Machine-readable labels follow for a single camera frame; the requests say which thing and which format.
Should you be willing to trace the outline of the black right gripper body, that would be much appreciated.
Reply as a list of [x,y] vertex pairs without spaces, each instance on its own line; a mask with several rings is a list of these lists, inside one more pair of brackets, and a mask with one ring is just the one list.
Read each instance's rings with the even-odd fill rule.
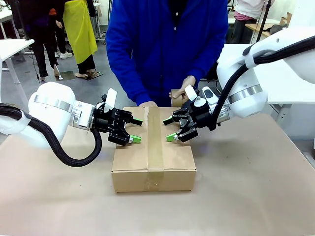
[[189,129],[209,128],[215,130],[223,122],[223,105],[218,103],[209,104],[206,102],[201,107],[196,107],[194,102],[187,101],[183,106],[183,118],[181,118],[181,129],[188,131]]

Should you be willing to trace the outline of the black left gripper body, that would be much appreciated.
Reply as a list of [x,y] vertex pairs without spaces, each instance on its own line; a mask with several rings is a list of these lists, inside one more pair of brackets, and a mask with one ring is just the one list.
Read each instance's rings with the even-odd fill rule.
[[93,113],[93,126],[100,132],[115,133],[122,135],[126,133],[125,125],[131,123],[132,113],[129,111],[112,108],[105,111],[105,104],[97,104]]

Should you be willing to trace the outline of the person's left hand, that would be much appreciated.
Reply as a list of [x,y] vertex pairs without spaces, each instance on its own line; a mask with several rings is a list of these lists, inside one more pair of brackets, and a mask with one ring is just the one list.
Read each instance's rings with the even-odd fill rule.
[[184,99],[187,99],[187,95],[185,92],[185,88],[189,85],[191,85],[192,87],[195,85],[196,83],[196,78],[192,75],[187,76],[182,83],[182,86],[180,89],[176,90],[174,93],[169,93],[169,97],[170,98],[178,98],[180,96],[182,96]]

